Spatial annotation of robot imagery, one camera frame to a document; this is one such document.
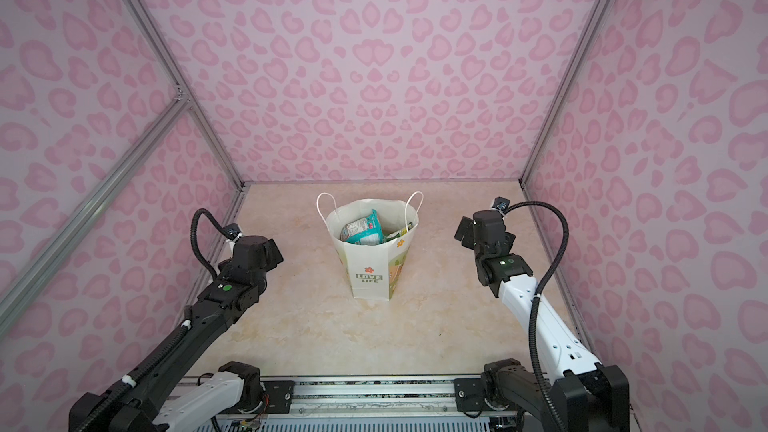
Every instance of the white paper bag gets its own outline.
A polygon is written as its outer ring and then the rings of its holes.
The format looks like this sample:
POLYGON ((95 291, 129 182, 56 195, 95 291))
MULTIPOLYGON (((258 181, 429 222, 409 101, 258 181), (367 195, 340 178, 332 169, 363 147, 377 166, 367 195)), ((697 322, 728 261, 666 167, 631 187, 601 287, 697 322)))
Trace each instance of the white paper bag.
POLYGON ((392 297, 402 265, 406 261, 408 248, 416 234, 418 210, 422 202, 424 202, 424 194, 419 191, 411 194, 408 202, 363 198, 341 207, 336 206, 336 199, 327 192, 317 197, 317 212, 326 224, 333 246, 350 278, 354 298, 389 300, 392 297), (410 201, 416 194, 421 194, 422 200, 418 207, 414 208, 410 205, 410 201), (334 209, 325 217, 320 211, 322 196, 333 198, 334 209), (356 245, 339 240, 345 225, 370 215, 373 209, 379 216, 379 223, 385 236, 408 226, 409 223, 413 226, 408 228, 408 233, 405 235, 379 245, 356 245))

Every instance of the teal plastic package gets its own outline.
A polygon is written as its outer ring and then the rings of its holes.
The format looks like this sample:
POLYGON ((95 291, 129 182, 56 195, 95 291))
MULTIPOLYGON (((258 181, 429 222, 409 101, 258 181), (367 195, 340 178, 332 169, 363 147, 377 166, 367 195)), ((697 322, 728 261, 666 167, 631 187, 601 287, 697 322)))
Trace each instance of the teal plastic package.
POLYGON ((376 210, 371 211, 371 215, 350 222, 341 229, 342 242, 357 245, 379 245, 384 242, 384 232, 379 224, 379 217, 376 210))

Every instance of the heart pattern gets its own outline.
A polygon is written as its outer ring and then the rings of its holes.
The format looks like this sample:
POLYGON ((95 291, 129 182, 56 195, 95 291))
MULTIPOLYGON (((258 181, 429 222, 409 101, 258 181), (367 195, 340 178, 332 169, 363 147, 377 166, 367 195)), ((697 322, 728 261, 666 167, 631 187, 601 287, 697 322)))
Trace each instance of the heart pattern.
MULTIPOLYGON (((200 273, 192 214, 222 218, 233 194, 182 116, 0 344, 0 408, 14 410, 0 418, 4 430, 66 430, 83 392, 103 392, 178 325, 200 273)), ((215 240, 200 221, 203 254, 215 240)))
POLYGON ((120 0, 2 0, 0 296, 175 96, 120 0))
POLYGON ((520 177, 594 0, 146 1, 263 182, 520 177))
POLYGON ((764 4, 617 0, 528 189, 643 430, 768 428, 764 4))

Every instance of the bag handle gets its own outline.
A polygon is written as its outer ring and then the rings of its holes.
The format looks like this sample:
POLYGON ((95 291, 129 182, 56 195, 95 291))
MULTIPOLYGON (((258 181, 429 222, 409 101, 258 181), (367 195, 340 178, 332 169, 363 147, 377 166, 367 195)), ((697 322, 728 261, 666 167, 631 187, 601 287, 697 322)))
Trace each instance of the bag handle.
POLYGON ((317 200, 315 201, 315 205, 317 206, 317 213, 320 214, 320 218, 322 219, 322 223, 324 223, 326 225, 326 228, 327 228, 328 227, 328 222, 326 222, 326 218, 322 215, 322 212, 320 211, 320 197, 323 197, 323 196, 329 196, 329 197, 331 197, 333 199, 333 210, 336 211, 336 216, 337 217, 339 215, 339 208, 336 206, 336 197, 332 196, 328 192, 322 192, 317 197, 317 200))
POLYGON ((422 192, 422 191, 420 191, 420 190, 417 190, 416 192, 414 192, 413 194, 411 194, 411 196, 410 196, 410 197, 408 197, 408 202, 406 202, 406 211, 405 211, 405 215, 406 215, 406 232, 408 232, 408 230, 410 230, 410 229, 408 228, 408 205, 411 203, 411 199, 412 199, 412 198, 413 198, 413 197, 414 197, 416 194, 421 194, 421 195, 422 195, 422 200, 421 200, 421 201, 418 203, 418 207, 416 207, 416 213, 417 213, 417 214, 418 214, 418 210, 419 210, 419 209, 422 207, 422 204, 424 203, 424 192, 422 192))

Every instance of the snack package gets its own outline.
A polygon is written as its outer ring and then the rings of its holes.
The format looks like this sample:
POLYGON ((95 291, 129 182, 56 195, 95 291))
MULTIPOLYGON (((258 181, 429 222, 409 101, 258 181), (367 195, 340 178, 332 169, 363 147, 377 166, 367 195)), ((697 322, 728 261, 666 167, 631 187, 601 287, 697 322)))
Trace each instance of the snack package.
POLYGON ((359 218, 350 222, 341 229, 341 242, 348 242, 357 245, 379 245, 384 243, 384 233, 379 224, 379 217, 376 210, 371 211, 371 215, 359 218))
POLYGON ((405 226, 398 230, 397 232, 393 232, 386 237, 384 237, 384 242, 389 242, 390 240, 395 240, 398 237, 402 237, 403 235, 408 233, 408 230, 413 228, 413 222, 408 222, 408 226, 405 226))

